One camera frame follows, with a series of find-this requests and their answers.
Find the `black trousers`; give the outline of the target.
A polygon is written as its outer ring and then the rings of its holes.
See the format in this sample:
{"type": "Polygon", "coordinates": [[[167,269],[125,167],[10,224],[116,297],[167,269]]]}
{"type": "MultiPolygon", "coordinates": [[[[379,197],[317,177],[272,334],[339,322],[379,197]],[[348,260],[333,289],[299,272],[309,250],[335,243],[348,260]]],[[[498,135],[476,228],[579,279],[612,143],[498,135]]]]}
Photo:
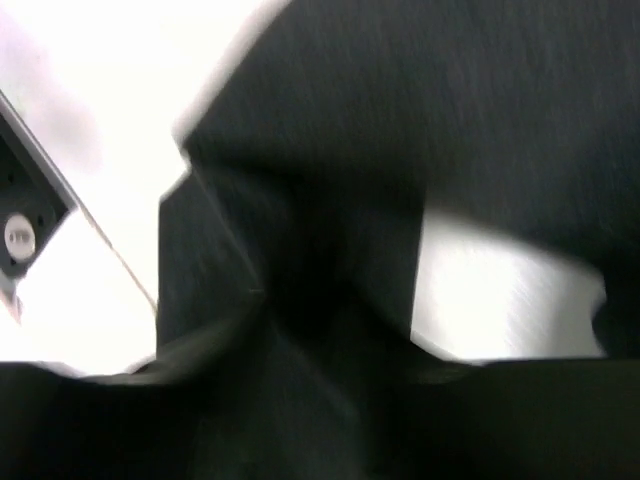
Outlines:
{"type": "Polygon", "coordinates": [[[436,213],[594,267],[639,364],[639,5],[294,1],[182,141],[158,353],[207,393],[195,479],[416,479],[399,389],[436,213]]]}

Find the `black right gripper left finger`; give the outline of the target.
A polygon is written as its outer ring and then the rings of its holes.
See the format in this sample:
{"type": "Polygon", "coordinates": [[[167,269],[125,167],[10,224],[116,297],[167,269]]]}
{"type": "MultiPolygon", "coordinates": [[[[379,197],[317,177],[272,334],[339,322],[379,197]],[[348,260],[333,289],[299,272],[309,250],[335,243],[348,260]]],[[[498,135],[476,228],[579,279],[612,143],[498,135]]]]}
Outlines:
{"type": "Polygon", "coordinates": [[[190,479],[206,387],[105,385],[1,366],[4,479],[190,479]]]}

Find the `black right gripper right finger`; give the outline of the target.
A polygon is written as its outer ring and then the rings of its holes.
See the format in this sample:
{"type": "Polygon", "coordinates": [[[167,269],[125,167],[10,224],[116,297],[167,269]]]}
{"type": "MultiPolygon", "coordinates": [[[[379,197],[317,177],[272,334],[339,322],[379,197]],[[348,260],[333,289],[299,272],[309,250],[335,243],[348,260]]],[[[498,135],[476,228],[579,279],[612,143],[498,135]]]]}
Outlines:
{"type": "Polygon", "coordinates": [[[416,479],[636,479],[639,364],[448,365],[399,389],[416,479]]]}

